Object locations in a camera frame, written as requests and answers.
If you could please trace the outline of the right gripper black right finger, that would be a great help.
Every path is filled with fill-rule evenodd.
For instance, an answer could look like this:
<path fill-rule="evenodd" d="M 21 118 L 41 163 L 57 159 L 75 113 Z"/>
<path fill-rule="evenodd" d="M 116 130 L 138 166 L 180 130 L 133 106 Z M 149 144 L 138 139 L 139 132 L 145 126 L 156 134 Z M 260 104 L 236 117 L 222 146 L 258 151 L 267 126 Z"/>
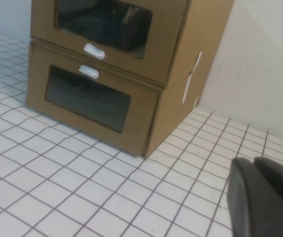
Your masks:
<path fill-rule="evenodd" d="M 283 198 L 283 165 L 266 157 L 256 157 L 254 165 L 279 196 Z"/>

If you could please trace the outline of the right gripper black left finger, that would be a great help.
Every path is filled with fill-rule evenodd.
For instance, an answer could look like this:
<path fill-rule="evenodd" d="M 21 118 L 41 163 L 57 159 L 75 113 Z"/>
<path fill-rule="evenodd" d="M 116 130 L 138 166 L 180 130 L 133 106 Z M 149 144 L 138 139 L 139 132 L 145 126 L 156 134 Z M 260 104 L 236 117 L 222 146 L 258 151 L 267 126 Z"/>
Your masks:
<path fill-rule="evenodd" d="M 233 236 L 283 237 L 283 198 L 254 162 L 232 160 L 227 201 Z"/>

